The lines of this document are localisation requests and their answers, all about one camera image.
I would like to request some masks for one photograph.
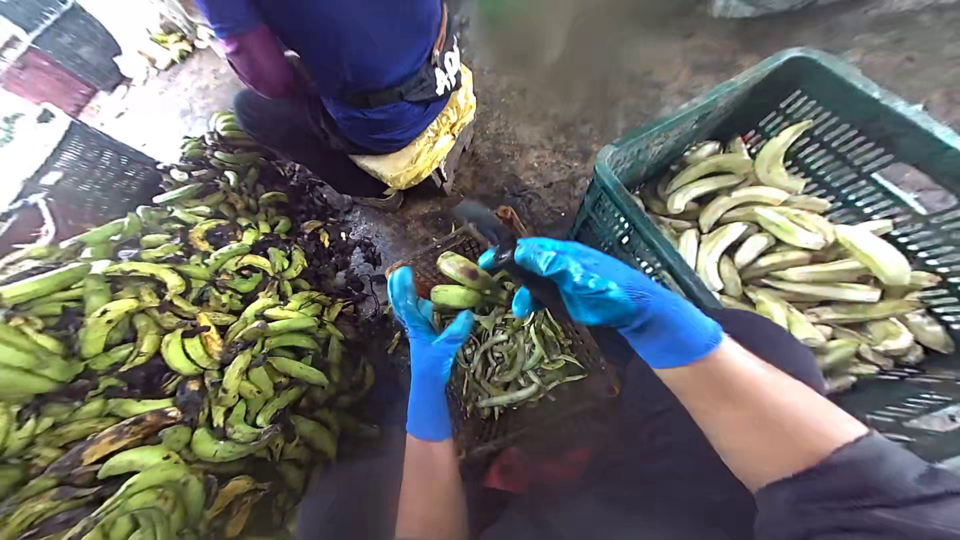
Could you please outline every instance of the dark pants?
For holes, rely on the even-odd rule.
[[[310,169],[340,193],[380,197],[387,189],[349,158],[377,152],[339,134],[319,98],[267,99],[245,89],[234,96],[233,109],[240,126],[257,142]]]
[[[708,315],[755,355],[824,392],[813,354],[781,327],[738,309]],[[753,495],[653,370],[630,350],[617,353],[620,346],[601,344],[608,357],[635,358],[624,369],[611,440],[573,485],[501,497],[506,509],[484,539],[753,537]],[[401,465],[392,454],[311,482],[298,538],[391,538]]]

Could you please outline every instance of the green plastic crate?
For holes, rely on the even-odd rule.
[[[926,213],[877,174],[903,163],[960,197],[960,135],[819,51],[780,52],[603,148],[570,237],[698,306],[719,307],[630,192],[661,178],[693,142],[743,135],[756,156],[772,135],[806,119],[814,128],[787,155],[788,169],[809,179],[804,193],[833,201],[828,217],[836,223],[893,218],[891,237],[914,268],[945,278],[928,300],[960,342],[960,207]],[[836,401],[926,459],[960,455],[960,355],[884,372]]]

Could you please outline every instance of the pile of plantains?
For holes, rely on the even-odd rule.
[[[35,268],[0,285],[0,538],[286,538],[340,435],[376,434],[346,409],[379,254],[268,157],[217,113],[153,206],[5,258]]]

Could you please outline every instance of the black plastic crate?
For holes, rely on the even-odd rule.
[[[73,121],[60,144],[25,183],[21,197],[46,192],[60,233],[80,233],[149,205],[161,192],[157,161]]]
[[[944,277],[928,290],[930,311],[960,340],[960,135],[863,77],[810,49],[776,54],[712,92],[625,135],[600,151],[593,182],[570,237],[609,253],[684,294],[719,307],[630,191],[655,182],[691,143],[743,135],[751,151],[781,129],[813,119],[788,154],[809,179],[804,193],[830,199],[836,223],[893,218],[891,237],[914,268]],[[924,211],[882,177],[909,165],[953,196],[950,208]],[[960,455],[960,356],[929,356],[920,369],[897,369],[859,382],[837,403],[929,460]]]

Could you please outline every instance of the blue glove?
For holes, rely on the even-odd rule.
[[[433,304],[417,297],[414,271],[396,270],[387,280],[387,295],[396,318],[410,339],[410,400],[407,433],[423,441],[443,441],[453,435],[446,407],[446,382],[457,351],[473,328],[473,313],[462,311],[444,333],[433,329]]]
[[[574,321],[617,329],[655,369],[692,363],[716,349],[723,338],[720,325],[687,300],[581,243],[521,238],[514,260],[557,284]],[[492,251],[479,262],[489,268]],[[540,308],[525,287],[514,296],[518,317]]]

